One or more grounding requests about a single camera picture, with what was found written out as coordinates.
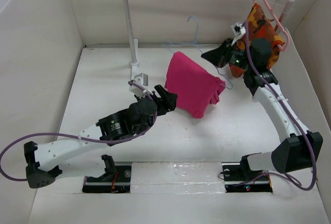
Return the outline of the pink trousers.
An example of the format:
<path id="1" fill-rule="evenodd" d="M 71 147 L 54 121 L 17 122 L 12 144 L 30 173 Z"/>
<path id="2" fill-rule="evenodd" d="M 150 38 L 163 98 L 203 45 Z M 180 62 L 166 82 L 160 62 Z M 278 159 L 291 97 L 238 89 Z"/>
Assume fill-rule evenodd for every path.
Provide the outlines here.
<path id="1" fill-rule="evenodd" d="M 203 118 L 210 104 L 217 104 L 225 82 L 213 76 L 182 52 L 170 60 L 165 88 L 178 95 L 176 106 L 194 118 Z"/>

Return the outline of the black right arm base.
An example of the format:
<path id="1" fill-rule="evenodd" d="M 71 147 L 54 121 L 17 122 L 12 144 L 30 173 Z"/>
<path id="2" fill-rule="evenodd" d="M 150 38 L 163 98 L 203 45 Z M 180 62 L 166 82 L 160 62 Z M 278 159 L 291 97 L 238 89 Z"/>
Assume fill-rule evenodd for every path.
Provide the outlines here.
<path id="1" fill-rule="evenodd" d="M 246 159 L 244 162 L 223 162 L 218 177 L 223 180 L 226 193 L 273 192 L 266 172 L 252 171 Z"/>

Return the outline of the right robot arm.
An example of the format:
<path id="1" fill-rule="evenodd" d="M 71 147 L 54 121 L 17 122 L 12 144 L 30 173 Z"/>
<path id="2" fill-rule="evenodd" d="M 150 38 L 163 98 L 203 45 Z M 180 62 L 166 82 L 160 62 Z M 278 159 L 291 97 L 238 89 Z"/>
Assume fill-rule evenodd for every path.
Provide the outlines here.
<path id="1" fill-rule="evenodd" d="M 249 180 L 258 171 L 288 173 L 311 168 L 311 160 L 318 158 L 323 138 L 297 118 L 283 97 L 278 80 L 267 67 L 272 54 L 270 42 L 255 38 L 244 51 L 236 48 L 232 41 L 226 39 L 221 46 L 201 57 L 218 68 L 232 65 L 244 70 L 245 86 L 265 109 L 280 140 L 280 145 L 272 152 L 243 156 L 239 166 L 241 177 Z"/>

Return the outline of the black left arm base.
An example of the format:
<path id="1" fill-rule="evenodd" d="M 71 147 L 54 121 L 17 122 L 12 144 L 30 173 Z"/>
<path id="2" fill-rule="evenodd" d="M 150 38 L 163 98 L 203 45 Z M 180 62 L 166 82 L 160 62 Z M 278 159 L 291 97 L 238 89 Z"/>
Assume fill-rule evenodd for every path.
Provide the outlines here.
<path id="1" fill-rule="evenodd" d="M 132 163 L 115 163 L 112 156 L 102 155 L 104 174 L 85 177 L 83 193 L 130 193 Z"/>

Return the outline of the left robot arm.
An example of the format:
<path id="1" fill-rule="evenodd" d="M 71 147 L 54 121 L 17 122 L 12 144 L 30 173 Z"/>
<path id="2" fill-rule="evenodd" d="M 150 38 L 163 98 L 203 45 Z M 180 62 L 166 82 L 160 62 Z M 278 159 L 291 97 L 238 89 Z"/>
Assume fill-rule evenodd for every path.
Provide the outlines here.
<path id="1" fill-rule="evenodd" d="M 103 163 L 72 161 L 73 158 L 100 148 L 112 147 L 145 135 L 156 118 L 174 111 L 178 95 L 169 93 L 160 84 L 153 91 L 129 81 L 142 96 L 128 108 L 106 116 L 78 136 L 62 134 L 61 139 L 37 144 L 24 144 L 25 168 L 28 185 L 32 189 L 46 187 L 56 179 L 89 176 L 103 182 L 116 175 L 114 160 L 110 155 L 101 157 Z"/>

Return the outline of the light blue wire hanger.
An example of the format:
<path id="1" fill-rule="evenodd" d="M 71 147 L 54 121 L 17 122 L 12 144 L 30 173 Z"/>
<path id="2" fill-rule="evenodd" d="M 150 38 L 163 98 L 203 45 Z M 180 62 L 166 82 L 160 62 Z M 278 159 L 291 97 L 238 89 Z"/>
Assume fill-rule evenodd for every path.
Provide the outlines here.
<path id="1" fill-rule="evenodd" d="M 202 50 L 200 49 L 198 45 L 198 32 L 199 32 L 199 20 L 195 16 L 189 16 L 187 19 L 187 22 L 189 22 L 191 19 L 195 22 L 195 33 L 194 33 L 194 39 L 192 42 L 172 42 L 170 40 L 166 40 L 162 42 L 162 46 L 166 49 L 168 49 L 172 54 L 175 52 L 172 50 L 172 48 L 175 47 L 182 47 L 182 46 L 189 46 L 189 47 L 195 47 L 199 50 L 201 54 L 203 54 Z M 220 73 L 219 69 L 214 66 L 217 70 L 217 73 L 219 76 L 221 76 L 223 79 L 225 79 L 225 83 L 221 83 L 222 86 L 224 86 L 226 89 L 233 89 L 233 83 L 223 74 Z"/>

